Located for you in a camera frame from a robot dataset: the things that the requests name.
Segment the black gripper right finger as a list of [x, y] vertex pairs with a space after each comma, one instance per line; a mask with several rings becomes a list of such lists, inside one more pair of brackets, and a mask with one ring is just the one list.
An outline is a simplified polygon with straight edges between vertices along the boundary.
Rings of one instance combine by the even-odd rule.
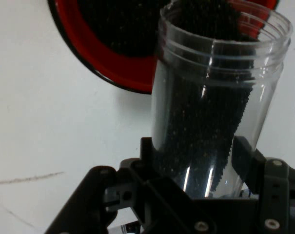
[[247, 183], [253, 194], [258, 194], [257, 228], [262, 234], [286, 234], [289, 231], [289, 168], [285, 162], [266, 159], [253, 150], [242, 136], [233, 139], [232, 166]]

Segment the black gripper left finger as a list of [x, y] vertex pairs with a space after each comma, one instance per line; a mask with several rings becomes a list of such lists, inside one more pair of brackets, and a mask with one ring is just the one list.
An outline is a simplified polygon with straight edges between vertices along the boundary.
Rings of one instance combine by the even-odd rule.
[[213, 234], [216, 223], [171, 179], [151, 165], [152, 141], [140, 141], [140, 157], [115, 170], [89, 170], [47, 229], [49, 234], [105, 234], [118, 211], [130, 208], [146, 234]]

